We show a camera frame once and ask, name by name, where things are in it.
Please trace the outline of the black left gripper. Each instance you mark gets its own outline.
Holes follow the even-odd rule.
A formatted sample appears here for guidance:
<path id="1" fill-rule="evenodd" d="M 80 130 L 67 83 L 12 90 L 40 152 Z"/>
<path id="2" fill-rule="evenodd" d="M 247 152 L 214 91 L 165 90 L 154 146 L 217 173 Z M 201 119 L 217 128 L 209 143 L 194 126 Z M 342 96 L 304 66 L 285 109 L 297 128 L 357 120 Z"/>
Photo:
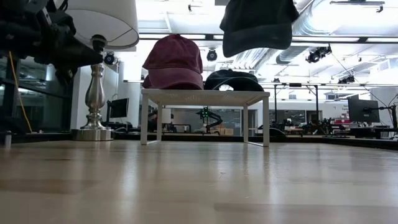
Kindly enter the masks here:
<path id="1" fill-rule="evenodd" d="M 88 47 L 73 37 L 76 33 L 73 19 L 65 11 L 31 10 L 30 25 L 34 31 L 35 61 L 53 65 L 62 85 L 71 82 L 76 68 L 103 61 L 103 36 L 94 35 Z"/>

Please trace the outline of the blue denim cap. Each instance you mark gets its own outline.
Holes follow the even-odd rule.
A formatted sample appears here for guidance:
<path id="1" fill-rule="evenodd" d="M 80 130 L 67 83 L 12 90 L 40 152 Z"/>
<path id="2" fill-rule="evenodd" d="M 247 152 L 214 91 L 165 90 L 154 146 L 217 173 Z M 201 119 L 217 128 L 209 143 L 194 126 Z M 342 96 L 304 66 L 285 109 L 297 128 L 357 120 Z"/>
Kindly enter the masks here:
<path id="1" fill-rule="evenodd" d="M 298 18 L 293 0 L 229 0 L 220 23 L 223 54 L 232 57 L 258 48 L 285 50 Z"/>
<path id="2" fill-rule="evenodd" d="M 223 85 L 230 86 L 234 91 L 264 91 L 253 74 L 231 69 L 211 73 L 204 83 L 204 89 L 219 90 Z"/>

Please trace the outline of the white shade silver table lamp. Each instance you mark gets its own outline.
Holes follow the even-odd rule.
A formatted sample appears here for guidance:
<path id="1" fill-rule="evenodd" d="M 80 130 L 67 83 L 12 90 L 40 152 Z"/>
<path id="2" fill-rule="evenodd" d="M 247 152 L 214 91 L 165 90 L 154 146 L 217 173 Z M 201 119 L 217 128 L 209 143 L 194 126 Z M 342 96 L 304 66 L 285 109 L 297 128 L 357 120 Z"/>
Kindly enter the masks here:
<path id="1" fill-rule="evenodd" d="M 103 90 L 104 52 L 134 48 L 139 42 L 136 0 L 68 0 L 69 14 L 76 27 L 75 37 L 99 55 L 90 62 L 91 81 L 85 95 L 87 122 L 71 130 L 75 141 L 111 141 L 112 130 L 101 124 L 105 105 Z"/>

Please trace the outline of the black computer monitor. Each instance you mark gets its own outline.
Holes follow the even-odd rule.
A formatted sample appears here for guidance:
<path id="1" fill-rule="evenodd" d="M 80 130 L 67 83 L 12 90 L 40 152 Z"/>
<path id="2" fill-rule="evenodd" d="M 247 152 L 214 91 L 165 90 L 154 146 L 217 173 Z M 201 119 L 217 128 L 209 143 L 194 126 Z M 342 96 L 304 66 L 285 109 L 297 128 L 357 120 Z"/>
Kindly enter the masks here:
<path id="1" fill-rule="evenodd" d="M 351 122 L 380 122 L 378 101 L 348 98 L 348 113 Z"/>
<path id="2" fill-rule="evenodd" d="M 126 118 L 128 114 L 129 98 L 108 101 L 110 118 Z"/>

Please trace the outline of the white metal shelf riser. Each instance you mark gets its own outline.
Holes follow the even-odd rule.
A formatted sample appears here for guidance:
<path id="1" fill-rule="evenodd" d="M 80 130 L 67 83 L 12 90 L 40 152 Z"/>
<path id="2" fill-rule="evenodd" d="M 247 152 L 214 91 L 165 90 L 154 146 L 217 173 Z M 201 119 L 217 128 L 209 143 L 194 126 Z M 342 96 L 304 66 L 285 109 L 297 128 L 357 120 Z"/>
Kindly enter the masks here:
<path id="1" fill-rule="evenodd" d="M 145 146 L 147 140 L 148 103 L 154 102 L 158 106 L 157 128 L 162 126 L 162 110 L 164 106 L 226 106 L 242 107 L 244 111 L 243 138 L 249 144 L 248 135 L 248 108 L 258 102 L 262 102 L 263 142 L 262 147 L 270 144 L 269 131 L 269 97 L 270 93 L 260 91 L 216 91 L 216 90 L 158 90 L 142 89 L 141 108 L 141 136 L 140 143 Z"/>

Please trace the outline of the cardboard box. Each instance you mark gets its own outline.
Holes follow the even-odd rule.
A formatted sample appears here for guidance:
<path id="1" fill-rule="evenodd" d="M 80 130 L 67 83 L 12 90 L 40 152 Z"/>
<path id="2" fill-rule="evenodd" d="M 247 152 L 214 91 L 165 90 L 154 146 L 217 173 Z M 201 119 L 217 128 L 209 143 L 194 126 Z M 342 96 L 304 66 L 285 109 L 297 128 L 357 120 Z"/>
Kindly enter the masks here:
<path id="1" fill-rule="evenodd" d="M 213 133 L 218 134 L 220 136 L 233 136 L 234 129 L 218 126 L 213 130 Z"/>

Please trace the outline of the black ceiling light rail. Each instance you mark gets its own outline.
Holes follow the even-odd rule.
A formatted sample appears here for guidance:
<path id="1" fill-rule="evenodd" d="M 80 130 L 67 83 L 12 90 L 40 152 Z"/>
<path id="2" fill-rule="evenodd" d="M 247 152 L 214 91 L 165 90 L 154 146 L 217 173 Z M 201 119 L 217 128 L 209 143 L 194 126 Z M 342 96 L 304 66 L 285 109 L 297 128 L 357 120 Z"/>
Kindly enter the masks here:
<path id="1" fill-rule="evenodd" d="M 191 40 L 222 41 L 220 34 L 182 34 Z M 353 37 L 353 36 L 293 36 L 295 43 L 319 43 L 319 44 L 398 44 L 398 37 Z"/>

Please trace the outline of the silver ventilation duct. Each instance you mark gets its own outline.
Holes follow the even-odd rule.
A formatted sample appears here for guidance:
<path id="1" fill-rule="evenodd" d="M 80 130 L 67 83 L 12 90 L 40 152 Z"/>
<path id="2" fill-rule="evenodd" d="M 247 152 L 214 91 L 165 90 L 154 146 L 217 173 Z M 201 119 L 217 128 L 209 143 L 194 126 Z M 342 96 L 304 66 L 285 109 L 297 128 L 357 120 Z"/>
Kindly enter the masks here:
<path id="1" fill-rule="evenodd" d="M 293 23 L 292 31 L 295 36 L 330 35 L 335 28 L 326 24 L 326 7 L 331 0 L 298 0 L 306 3 L 299 18 Z M 308 49 L 308 46 L 292 44 L 287 50 L 266 49 L 260 54 L 255 64 L 250 67 L 259 70 L 265 64 L 287 65 L 296 56 Z"/>

